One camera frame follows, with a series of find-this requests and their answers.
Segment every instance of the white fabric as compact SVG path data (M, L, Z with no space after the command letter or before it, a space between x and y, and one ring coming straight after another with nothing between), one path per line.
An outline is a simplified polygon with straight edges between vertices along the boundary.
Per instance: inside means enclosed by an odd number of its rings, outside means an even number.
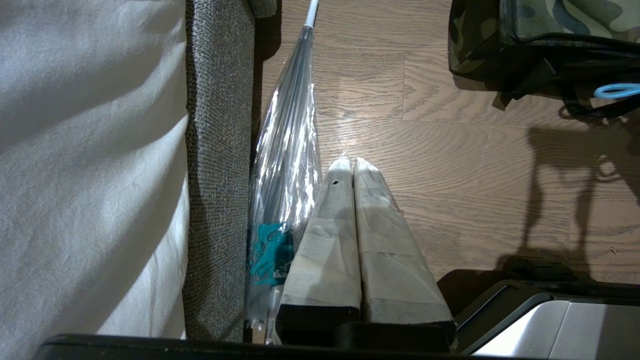
M184 2L0 7L0 358L62 332L180 336Z

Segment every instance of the plastic umbrella cover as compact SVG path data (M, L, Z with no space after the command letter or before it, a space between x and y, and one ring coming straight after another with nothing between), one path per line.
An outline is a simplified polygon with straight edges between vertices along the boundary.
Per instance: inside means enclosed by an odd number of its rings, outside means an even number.
M305 26L282 68L258 138L250 178L245 296L251 328L275 318L280 290L321 182L312 36L313 28Z

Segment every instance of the blue cord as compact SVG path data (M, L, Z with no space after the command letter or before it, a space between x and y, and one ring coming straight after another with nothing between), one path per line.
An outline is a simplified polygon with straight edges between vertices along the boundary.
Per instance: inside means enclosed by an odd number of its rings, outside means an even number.
M640 94L640 84L610 84L604 85L593 92L593 96L601 99L619 99Z

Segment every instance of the sofa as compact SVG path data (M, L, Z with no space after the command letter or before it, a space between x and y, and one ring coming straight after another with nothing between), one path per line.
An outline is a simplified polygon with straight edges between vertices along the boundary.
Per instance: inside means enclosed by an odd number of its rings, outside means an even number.
M255 19L275 0L10 0L0 359L57 334L241 341Z
M189 339L241 341L255 18L276 0L187 1Z

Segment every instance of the gray upholstered panel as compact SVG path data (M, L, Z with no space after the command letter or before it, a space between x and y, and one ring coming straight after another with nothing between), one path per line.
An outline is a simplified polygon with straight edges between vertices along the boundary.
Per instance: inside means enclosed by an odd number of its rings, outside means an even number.
M253 10L187 0L187 336L241 341L253 83Z
M278 10L277 0L249 0L249 4L255 17L259 19L274 16Z

